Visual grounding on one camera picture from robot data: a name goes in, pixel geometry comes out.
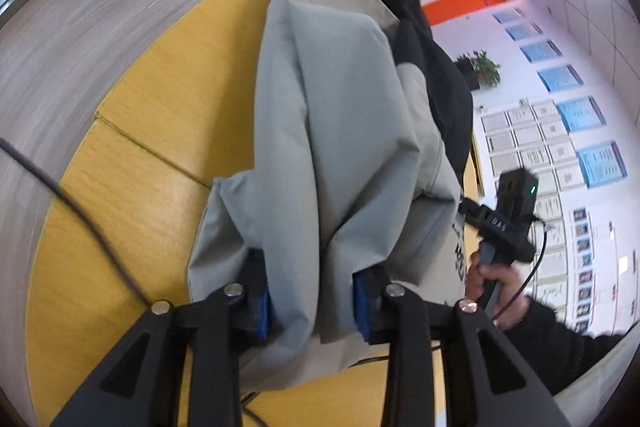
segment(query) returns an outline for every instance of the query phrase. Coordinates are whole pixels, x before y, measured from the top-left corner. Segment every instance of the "metal screw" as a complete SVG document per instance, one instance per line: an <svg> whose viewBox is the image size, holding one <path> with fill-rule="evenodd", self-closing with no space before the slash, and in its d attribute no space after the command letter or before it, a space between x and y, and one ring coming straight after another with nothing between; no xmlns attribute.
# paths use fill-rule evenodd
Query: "metal screw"
<svg viewBox="0 0 640 427"><path fill-rule="evenodd" d="M244 288L239 282L232 282L225 286L225 295L227 297L239 297L243 291Z"/></svg>
<svg viewBox="0 0 640 427"><path fill-rule="evenodd" d="M404 295L404 286L397 283L391 283L386 285L385 291L389 297L402 297Z"/></svg>
<svg viewBox="0 0 640 427"><path fill-rule="evenodd" d="M476 313L478 311L478 303L469 299L462 299L458 306L465 313Z"/></svg>
<svg viewBox="0 0 640 427"><path fill-rule="evenodd" d="M151 306L151 311L154 312L155 315L164 315L168 313L171 309L171 302L169 301L156 301Z"/></svg>

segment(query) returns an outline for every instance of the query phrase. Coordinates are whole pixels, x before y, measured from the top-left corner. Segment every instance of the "framed certificate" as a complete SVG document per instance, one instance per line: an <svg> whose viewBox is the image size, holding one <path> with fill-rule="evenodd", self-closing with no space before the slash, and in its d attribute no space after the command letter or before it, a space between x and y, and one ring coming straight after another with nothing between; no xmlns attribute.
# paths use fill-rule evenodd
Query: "framed certificate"
<svg viewBox="0 0 640 427"><path fill-rule="evenodd" d="M531 64L562 57L562 53L551 40L528 44L520 50Z"/></svg>
<svg viewBox="0 0 640 427"><path fill-rule="evenodd" d="M489 152L501 152L516 148L516 144L510 131L494 134L493 136L487 136L486 143L489 146Z"/></svg>
<svg viewBox="0 0 640 427"><path fill-rule="evenodd" d="M572 89L572 87L580 87L584 85L580 75L571 65L539 71L538 76L540 77L540 80L542 80L542 83L545 84L548 92Z"/></svg>
<svg viewBox="0 0 640 427"><path fill-rule="evenodd" d="M533 111L528 105L523 105L516 109L510 109L507 111L511 125L518 125L526 122L535 121L536 117L533 116Z"/></svg>
<svg viewBox="0 0 640 427"><path fill-rule="evenodd" d="M496 19L500 24L516 21L523 17L524 12L520 8L513 8L511 10L494 13L494 19Z"/></svg>
<svg viewBox="0 0 640 427"><path fill-rule="evenodd" d="M556 175L558 176L560 190L569 190L570 188L584 185L584 177L578 164L559 167L556 169Z"/></svg>
<svg viewBox="0 0 640 427"><path fill-rule="evenodd" d="M549 155L545 147L536 147L528 151L522 151L522 166L527 169L536 169L550 165Z"/></svg>
<svg viewBox="0 0 640 427"><path fill-rule="evenodd" d="M566 250L547 253L538 268L538 279L566 277L568 273Z"/></svg>
<svg viewBox="0 0 640 427"><path fill-rule="evenodd" d="M549 221L551 219L562 219L560 196L558 196L558 194L553 194L552 196L538 199L534 208L534 214L545 221Z"/></svg>
<svg viewBox="0 0 640 427"><path fill-rule="evenodd" d="M580 169L588 188L600 187L627 177L616 142L605 142L578 151Z"/></svg>
<svg viewBox="0 0 640 427"><path fill-rule="evenodd" d="M533 110L536 112L536 116L539 121L552 121L560 120L558 110L556 109L556 102L553 100L545 100L544 102L538 102L533 104Z"/></svg>
<svg viewBox="0 0 640 427"><path fill-rule="evenodd" d="M542 35L542 30L533 22L517 24L506 29L506 32L514 41L529 39Z"/></svg>
<svg viewBox="0 0 640 427"><path fill-rule="evenodd" d="M509 128L509 121L507 115L503 112L491 114L482 118L482 127L485 132L500 131L502 129Z"/></svg>
<svg viewBox="0 0 640 427"><path fill-rule="evenodd" d="M594 129L607 124L602 111L592 96L558 102L556 108L560 113L564 127L569 132Z"/></svg>
<svg viewBox="0 0 640 427"><path fill-rule="evenodd" d="M550 306L551 308L566 306L567 295L566 280L551 284L540 284L536 288L536 300Z"/></svg>

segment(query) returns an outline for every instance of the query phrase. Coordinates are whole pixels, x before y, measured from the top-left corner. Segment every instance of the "yellow table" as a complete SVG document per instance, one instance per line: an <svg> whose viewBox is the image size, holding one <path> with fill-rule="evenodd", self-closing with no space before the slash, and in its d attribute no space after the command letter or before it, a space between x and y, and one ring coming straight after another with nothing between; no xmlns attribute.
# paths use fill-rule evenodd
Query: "yellow table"
<svg viewBox="0 0 640 427"><path fill-rule="evenodd" d="M255 70L268 3L204 0L182 17L103 101L64 174L63 185L154 299L187 302L186 265L210 181L253 166ZM472 166L465 187L477 194ZM466 234L469 252L474 237ZM41 426L142 311L87 231L54 202L34 260L26 325ZM252 407L273 426L373 427L385 371L385 363L349 369L264 393ZM185 406L182 400L180 425Z"/></svg>

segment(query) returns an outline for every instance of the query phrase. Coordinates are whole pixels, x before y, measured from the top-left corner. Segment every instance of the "ceiling light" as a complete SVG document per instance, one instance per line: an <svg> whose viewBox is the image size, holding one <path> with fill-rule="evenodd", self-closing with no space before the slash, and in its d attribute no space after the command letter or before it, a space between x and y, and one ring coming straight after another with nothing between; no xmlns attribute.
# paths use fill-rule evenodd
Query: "ceiling light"
<svg viewBox="0 0 640 427"><path fill-rule="evenodd" d="M625 255L618 261L618 275L622 275L629 269L629 258Z"/></svg>

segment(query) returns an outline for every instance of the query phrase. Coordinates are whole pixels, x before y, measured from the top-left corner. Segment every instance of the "black cable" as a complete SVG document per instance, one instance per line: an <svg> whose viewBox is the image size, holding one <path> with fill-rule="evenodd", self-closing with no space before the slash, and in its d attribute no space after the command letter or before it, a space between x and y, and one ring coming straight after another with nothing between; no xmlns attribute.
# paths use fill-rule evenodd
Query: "black cable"
<svg viewBox="0 0 640 427"><path fill-rule="evenodd" d="M152 301L146 296L138 282L129 273L127 268L121 263L117 254L113 250L109 241L104 234L100 231L98 225L94 223L89 214L80 206L78 202L71 197L71 195L60 186L53 178L51 178L45 171L40 169L35 163L28 159L25 155L20 153L13 145L7 142L4 138L0 138L0 149L6 152L11 158L24 168L29 174L36 178L40 183L45 185L56 197L62 201L66 207L76 215L76 217L87 227L89 232L94 236L94 239L100 246L102 252L104 252L107 259L109 259L111 266L116 270L122 281L129 287L129 289L135 294L135 296L146 306L151 308Z"/></svg>
<svg viewBox="0 0 640 427"><path fill-rule="evenodd" d="M255 412L253 412L248 407L243 405L241 406L241 409L242 409L242 414L245 414L249 418L251 418L258 427L269 427L267 422L265 422L262 418L260 418Z"/></svg>
<svg viewBox="0 0 640 427"><path fill-rule="evenodd" d="M507 304L505 304L502 307L502 309L500 311L498 311L497 314L494 315L494 317L492 318L492 321L496 321L500 317L502 317L502 314L509 309L509 307L518 299L518 297L520 297L520 295L522 295L522 292L524 292L525 288L527 287L527 284L529 284L531 282L531 279L533 279L533 276L538 271L538 268L540 267L540 263L542 263L542 258L545 256L545 250L546 250L546 223L545 223L545 221L543 221L539 217L534 217L533 221L539 221L540 223L542 223L542 226L544 227L543 230L545 232L544 238L542 240L542 249L540 250L540 257L538 258L537 263L534 265L533 270L531 270L531 273L529 274L529 276L524 280L524 283L522 283L520 288L518 288L518 291L516 291L516 293L514 293L513 297L511 297L511 299L509 299Z"/></svg>
<svg viewBox="0 0 640 427"><path fill-rule="evenodd" d="M252 401L260 396L260 391L253 391L245 394L240 400L240 405L249 405Z"/></svg>
<svg viewBox="0 0 640 427"><path fill-rule="evenodd" d="M439 349L441 349L442 346L441 345L437 345L437 346L432 346L431 347L431 352L433 351L437 351ZM380 357L370 357L369 359L362 359L362 360L358 360L356 363L352 363L349 367L358 367L359 365L366 365L367 363L373 363L373 362L385 362L386 360L389 360L389 355L382 355Z"/></svg>

